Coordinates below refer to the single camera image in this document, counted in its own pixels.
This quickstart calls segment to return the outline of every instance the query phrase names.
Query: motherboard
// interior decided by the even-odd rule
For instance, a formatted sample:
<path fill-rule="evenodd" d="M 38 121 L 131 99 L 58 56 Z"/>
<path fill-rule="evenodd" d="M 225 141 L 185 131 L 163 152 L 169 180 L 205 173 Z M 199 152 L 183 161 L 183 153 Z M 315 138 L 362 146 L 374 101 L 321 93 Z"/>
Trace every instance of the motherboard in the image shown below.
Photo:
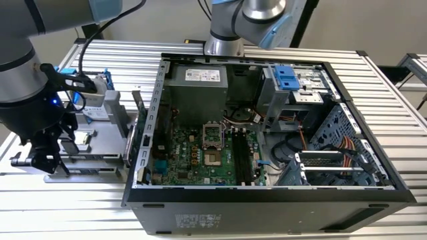
<path fill-rule="evenodd" d="M 265 169 L 258 165 L 262 153 L 257 133 L 222 127 L 209 123 L 203 128 L 173 131 L 169 158 L 155 162 L 155 185 L 266 185 Z M 247 152 L 237 152 L 237 146 Z"/>

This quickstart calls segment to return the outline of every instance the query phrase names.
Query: power supply label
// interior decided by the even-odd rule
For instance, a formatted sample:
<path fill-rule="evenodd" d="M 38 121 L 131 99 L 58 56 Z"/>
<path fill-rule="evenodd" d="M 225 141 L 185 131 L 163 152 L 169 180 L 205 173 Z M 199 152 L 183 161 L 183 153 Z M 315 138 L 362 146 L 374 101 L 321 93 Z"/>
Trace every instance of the power supply label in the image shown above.
<path fill-rule="evenodd" d="M 187 69 L 186 81 L 221 82 L 221 70 Z"/>
<path fill-rule="evenodd" d="M 175 214 L 179 228 L 218 228 L 221 226 L 221 214 Z"/>

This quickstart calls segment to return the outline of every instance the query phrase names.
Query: aluminum rail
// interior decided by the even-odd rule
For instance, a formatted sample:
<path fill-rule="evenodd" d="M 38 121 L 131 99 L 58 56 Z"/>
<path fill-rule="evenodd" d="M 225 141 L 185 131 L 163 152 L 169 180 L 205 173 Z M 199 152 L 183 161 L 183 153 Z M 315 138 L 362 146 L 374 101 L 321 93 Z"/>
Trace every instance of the aluminum rail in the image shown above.
<path fill-rule="evenodd" d="M 75 45 L 61 67 L 77 68 L 81 46 Z M 85 70 L 109 68 L 122 104 L 137 111 L 133 90 L 150 104 L 161 53 L 202 54 L 201 44 L 142 43 L 97 40 L 85 56 Z M 418 204 L 388 216 L 354 233 L 303 235 L 202 235 L 174 239 L 427 239 L 427 123 L 367 56 L 355 51 L 246 47 L 246 56 L 267 59 L 327 61 L 354 98 L 374 135 Z M 11 134 L 0 147 L 0 238 L 147 238 L 131 210 L 121 207 L 125 184 L 45 183 L 10 167 L 19 148 Z"/>

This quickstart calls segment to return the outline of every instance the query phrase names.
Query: ram slot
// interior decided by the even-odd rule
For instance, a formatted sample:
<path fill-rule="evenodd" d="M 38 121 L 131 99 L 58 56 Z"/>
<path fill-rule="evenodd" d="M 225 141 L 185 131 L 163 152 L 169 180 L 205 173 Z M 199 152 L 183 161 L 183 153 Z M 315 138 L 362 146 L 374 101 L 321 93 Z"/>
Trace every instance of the ram slot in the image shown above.
<path fill-rule="evenodd" d="M 250 146 L 246 133 L 242 131 L 233 133 L 233 156 L 235 166 L 235 178 L 238 185 L 250 186 L 253 182 Z"/>

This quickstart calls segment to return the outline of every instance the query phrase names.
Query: robotic arm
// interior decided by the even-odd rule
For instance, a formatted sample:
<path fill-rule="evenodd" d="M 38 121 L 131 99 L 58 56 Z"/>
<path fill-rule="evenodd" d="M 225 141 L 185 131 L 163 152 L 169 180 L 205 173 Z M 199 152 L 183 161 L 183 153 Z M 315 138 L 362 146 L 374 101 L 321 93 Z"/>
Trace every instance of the robotic arm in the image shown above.
<path fill-rule="evenodd" d="M 65 107 L 58 92 L 98 91 L 85 75 L 66 76 L 51 64 L 41 64 L 30 37 L 99 23 L 117 17 L 122 8 L 122 0 L 0 0 L 0 121 L 23 145 L 31 142 L 29 157 L 25 162 L 17 157 L 14 166 L 54 174 L 61 165 L 69 174 L 58 140 L 66 133 L 74 144 L 78 120 L 73 103 Z M 286 0 L 213 0 L 205 53 L 243 57 L 242 38 L 265 49 L 277 47 L 291 22 L 287 9 Z M 66 80 L 83 86 L 67 85 Z"/>
<path fill-rule="evenodd" d="M 205 54 L 243 57 L 242 38 L 263 49 L 274 49 L 293 22 L 289 5 L 286 0 L 213 0 L 211 36 Z"/>
<path fill-rule="evenodd" d="M 26 162 L 13 161 L 14 166 L 51 174 L 65 166 L 58 140 L 66 133 L 74 141 L 78 120 L 58 92 L 97 93 L 89 77 L 65 76 L 51 64 L 41 64 L 30 37 L 99 23 L 118 16 L 122 7 L 122 0 L 2 0 L 0 120 L 22 144 L 33 146 Z M 67 85 L 66 79 L 83 86 Z"/>

